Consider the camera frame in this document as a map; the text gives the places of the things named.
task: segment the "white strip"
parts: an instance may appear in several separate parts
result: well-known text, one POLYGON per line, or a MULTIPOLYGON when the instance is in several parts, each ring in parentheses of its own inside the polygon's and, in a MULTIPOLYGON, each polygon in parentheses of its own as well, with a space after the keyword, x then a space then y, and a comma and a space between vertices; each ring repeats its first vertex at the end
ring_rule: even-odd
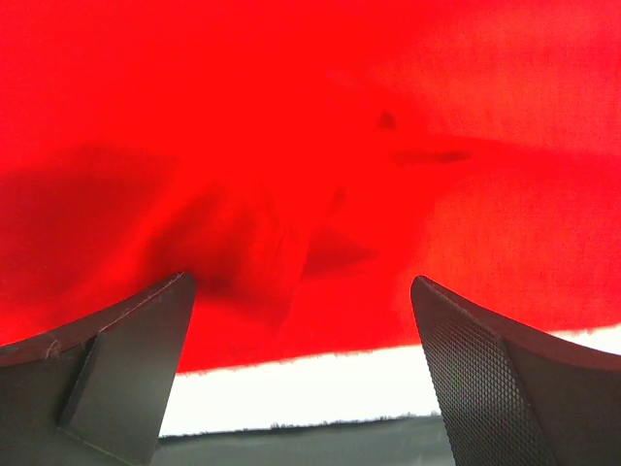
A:
MULTIPOLYGON (((621 324, 556 336, 621 354, 621 324)), ((177 376, 161 437, 438 413, 422 347, 325 354, 177 376)))

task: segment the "red cloth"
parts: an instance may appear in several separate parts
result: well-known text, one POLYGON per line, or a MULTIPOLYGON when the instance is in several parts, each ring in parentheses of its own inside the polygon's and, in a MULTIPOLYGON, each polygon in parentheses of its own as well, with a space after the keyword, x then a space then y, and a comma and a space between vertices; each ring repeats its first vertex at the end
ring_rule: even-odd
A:
POLYGON ((418 274, 619 321, 614 2, 384 3, 3 5, 0 344, 180 270, 182 371, 416 343, 418 274))

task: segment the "textured gripper pad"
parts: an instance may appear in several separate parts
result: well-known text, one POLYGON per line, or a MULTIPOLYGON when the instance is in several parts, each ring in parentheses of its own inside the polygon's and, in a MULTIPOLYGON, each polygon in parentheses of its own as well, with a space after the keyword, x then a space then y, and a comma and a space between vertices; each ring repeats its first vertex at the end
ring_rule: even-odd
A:
POLYGON ((412 300, 455 464, 557 464, 502 340, 430 281, 415 281, 412 300))

